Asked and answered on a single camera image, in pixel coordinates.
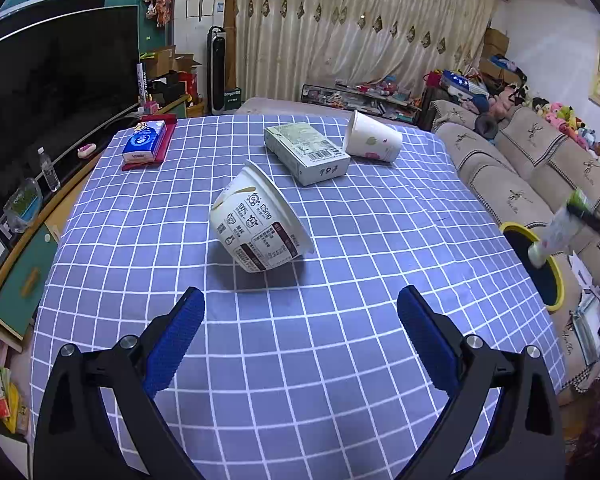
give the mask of blue checkered tablecloth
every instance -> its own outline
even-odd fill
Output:
[[[395,311],[408,283],[463,333],[505,350],[539,346],[559,386],[564,361],[538,292],[439,139],[402,128],[393,164],[356,159],[346,176],[300,187],[264,148],[264,127],[293,121],[342,143],[346,121],[337,118],[181,120],[159,168],[122,172],[132,131],[115,135],[46,284],[34,421],[63,344],[110,348],[190,285],[205,293],[205,322],[156,404],[208,480],[394,477],[446,403]],[[248,159],[291,202],[315,254],[248,274],[214,239],[210,204]],[[142,468],[111,391],[103,394],[126,460]],[[473,462],[496,398],[459,468]]]

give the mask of plastic water bottle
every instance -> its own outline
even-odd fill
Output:
[[[53,192],[58,191],[58,189],[60,189],[60,181],[56,175],[56,170],[54,170],[54,164],[45,153],[44,148],[38,148],[38,155],[40,156],[40,168],[42,169],[42,173],[45,176],[49,189]]]

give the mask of white wall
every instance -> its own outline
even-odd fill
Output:
[[[544,0],[511,0],[501,1],[492,25],[509,37],[507,57],[528,76],[531,90],[573,107],[600,141],[600,107],[589,101],[600,15]]]

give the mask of yogurt cup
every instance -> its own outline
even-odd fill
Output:
[[[342,149],[349,155],[393,162],[402,149],[402,134],[356,110],[347,125]]]
[[[209,223],[247,272],[273,269],[315,251],[289,202],[250,160],[211,206]]]

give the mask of beige curtain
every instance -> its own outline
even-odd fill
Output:
[[[237,79],[246,97],[298,100],[304,83],[389,74],[419,92],[430,70],[458,68],[474,57],[497,4],[286,0],[284,17],[284,1],[237,0]]]

